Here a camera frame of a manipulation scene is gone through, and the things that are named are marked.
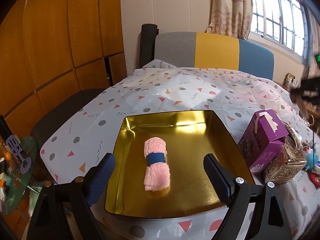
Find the purple cardboard box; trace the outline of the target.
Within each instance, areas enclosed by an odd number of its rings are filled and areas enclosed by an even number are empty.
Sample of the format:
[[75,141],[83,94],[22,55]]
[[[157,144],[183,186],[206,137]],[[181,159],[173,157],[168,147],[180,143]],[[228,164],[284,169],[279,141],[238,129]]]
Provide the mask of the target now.
[[281,152],[289,132],[271,110],[260,110],[253,114],[238,148],[251,174],[260,174]]

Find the left beige curtain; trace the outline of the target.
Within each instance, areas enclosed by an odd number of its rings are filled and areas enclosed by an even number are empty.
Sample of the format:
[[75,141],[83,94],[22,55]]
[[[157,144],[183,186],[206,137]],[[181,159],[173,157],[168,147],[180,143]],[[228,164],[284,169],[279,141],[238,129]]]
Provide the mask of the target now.
[[206,32],[248,39],[253,0],[213,0],[210,24]]

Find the gold metal tray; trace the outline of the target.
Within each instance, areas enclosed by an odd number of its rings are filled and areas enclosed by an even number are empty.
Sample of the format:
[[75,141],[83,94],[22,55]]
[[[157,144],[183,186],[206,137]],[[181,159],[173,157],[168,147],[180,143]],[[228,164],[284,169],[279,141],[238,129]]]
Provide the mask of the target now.
[[[145,191],[144,142],[159,137],[166,143],[170,187]],[[177,218],[221,206],[208,179],[203,159],[215,155],[234,176],[253,177],[220,118],[210,110],[133,115],[124,118],[113,150],[116,167],[108,182],[105,210],[139,218]]]

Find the window with bars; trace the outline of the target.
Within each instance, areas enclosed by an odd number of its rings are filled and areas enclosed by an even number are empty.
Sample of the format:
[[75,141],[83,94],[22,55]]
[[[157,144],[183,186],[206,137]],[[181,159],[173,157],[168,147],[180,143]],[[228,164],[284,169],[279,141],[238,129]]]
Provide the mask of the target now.
[[307,58],[308,20],[302,0],[253,0],[251,32]]

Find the glass side table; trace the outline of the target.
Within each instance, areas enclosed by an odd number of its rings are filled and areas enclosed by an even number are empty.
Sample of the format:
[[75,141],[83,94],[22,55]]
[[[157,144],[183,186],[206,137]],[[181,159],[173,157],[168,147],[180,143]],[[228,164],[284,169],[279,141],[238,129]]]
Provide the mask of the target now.
[[1,212],[9,215],[18,206],[34,168],[37,146],[33,137],[19,141],[21,152],[14,156],[1,140]]

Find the grey yellow blue sofa back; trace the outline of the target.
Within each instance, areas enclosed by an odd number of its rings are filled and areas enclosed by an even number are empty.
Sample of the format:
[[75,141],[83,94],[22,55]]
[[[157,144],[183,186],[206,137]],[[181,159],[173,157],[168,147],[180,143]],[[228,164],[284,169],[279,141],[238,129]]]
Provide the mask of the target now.
[[273,78],[274,54],[269,49],[218,34],[187,31],[159,34],[154,57],[176,67],[221,68]]

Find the black rolled mat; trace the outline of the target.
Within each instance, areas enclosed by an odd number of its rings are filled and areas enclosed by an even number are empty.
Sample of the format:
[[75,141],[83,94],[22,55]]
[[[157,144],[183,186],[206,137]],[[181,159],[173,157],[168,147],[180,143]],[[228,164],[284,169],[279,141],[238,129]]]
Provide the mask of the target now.
[[140,33],[139,68],[154,60],[155,40],[159,33],[158,26],[152,23],[143,24]]

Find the patterned plastic tablecloth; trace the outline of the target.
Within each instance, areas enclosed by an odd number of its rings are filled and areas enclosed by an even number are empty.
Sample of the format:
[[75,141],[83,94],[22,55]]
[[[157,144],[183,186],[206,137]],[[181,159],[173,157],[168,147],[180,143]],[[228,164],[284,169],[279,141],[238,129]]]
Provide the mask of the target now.
[[[71,182],[97,165],[114,148],[123,119],[143,113],[213,110],[238,142],[254,112],[272,109],[303,138],[313,132],[298,114],[289,93],[275,82],[226,69],[177,68],[154,60],[103,91],[54,129],[40,156],[59,183]],[[284,202],[292,239],[310,239],[319,226],[319,189],[306,171],[277,186]],[[120,219],[93,206],[96,218],[128,239],[211,239],[227,208],[191,218],[143,221]]]

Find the blue plush elephant toy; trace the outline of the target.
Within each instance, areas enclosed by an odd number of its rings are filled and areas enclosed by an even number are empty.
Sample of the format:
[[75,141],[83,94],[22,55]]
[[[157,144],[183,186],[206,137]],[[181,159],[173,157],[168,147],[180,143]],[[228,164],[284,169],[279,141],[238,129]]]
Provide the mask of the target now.
[[315,169],[318,157],[316,154],[314,154],[312,148],[308,148],[307,150],[305,150],[304,154],[306,158],[306,165],[304,166],[304,170],[312,172]]

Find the packets on side table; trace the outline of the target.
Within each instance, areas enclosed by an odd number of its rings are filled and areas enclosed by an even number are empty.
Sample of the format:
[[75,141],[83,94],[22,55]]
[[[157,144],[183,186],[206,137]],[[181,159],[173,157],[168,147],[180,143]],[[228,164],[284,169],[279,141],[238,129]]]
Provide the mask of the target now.
[[295,79],[295,76],[293,74],[287,73],[285,79],[285,86],[288,88],[297,86],[297,80]]

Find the pink towel blue band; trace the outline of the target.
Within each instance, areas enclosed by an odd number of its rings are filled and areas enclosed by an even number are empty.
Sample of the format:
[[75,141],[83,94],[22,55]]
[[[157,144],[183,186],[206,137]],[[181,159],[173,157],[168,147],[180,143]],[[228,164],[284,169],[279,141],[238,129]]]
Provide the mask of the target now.
[[167,145],[163,139],[153,137],[144,142],[145,191],[161,191],[170,186],[170,168],[166,157]]

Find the ornate golden tissue box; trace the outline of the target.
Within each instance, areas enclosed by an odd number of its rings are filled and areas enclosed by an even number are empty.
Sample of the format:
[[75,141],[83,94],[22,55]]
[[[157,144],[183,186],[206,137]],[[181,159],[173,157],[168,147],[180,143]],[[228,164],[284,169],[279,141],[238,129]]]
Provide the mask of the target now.
[[268,164],[264,170],[265,181],[276,184],[287,183],[306,165],[303,146],[294,130],[287,122],[282,124],[288,131],[280,153]]

